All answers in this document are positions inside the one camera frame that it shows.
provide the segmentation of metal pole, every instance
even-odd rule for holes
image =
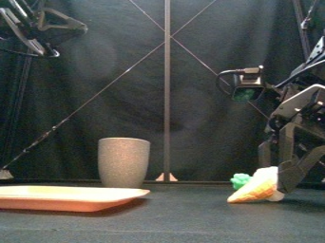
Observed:
[[[169,0],[164,0],[163,181],[169,181]]]

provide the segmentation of gray cup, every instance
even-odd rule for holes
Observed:
[[[97,171],[110,188],[138,188],[146,173],[149,142],[132,138],[105,138],[97,142]]]

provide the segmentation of black cable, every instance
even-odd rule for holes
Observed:
[[[18,56],[33,57],[33,58],[57,58],[57,57],[60,57],[60,53],[54,49],[52,49],[53,55],[50,55],[50,56],[37,56],[35,54],[29,54],[29,53],[23,53],[19,51],[2,49],[2,48],[0,48],[0,51],[18,55]]]

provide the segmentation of pink tray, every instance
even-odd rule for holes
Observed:
[[[126,188],[2,186],[0,209],[94,212],[148,193],[148,190]]]

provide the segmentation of black curtain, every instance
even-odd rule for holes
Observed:
[[[10,172],[15,178],[97,178],[97,140],[132,137],[151,141],[146,179],[155,179],[163,172],[164,1],[61,0],[48,7],[84,22],[88,32],[60,45],[60,58],[31,61],[11,157],[77,112]],[[259,166],[272,103],[267,93],[252,103],[229,101],[215,74],[263,65],[270,84],[287,77],[303,62],[292,5],[172,0],[169,19],[169,172],[179,180],[228,180]],[[1,54],[1,62],[9,59]]]

